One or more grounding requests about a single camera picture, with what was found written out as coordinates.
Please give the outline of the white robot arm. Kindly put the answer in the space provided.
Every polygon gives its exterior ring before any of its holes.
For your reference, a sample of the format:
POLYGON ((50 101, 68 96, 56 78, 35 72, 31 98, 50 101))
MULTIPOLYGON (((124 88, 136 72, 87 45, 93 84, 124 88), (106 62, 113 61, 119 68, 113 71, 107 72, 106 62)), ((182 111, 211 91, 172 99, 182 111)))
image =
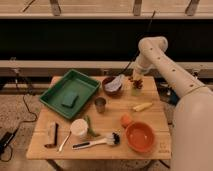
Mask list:
POLYGON ((171 60, 164 36, 144 37, 133 75, 154 65, 179 97, 174 109, 170 171, 213 171, 213 91, 171 60))

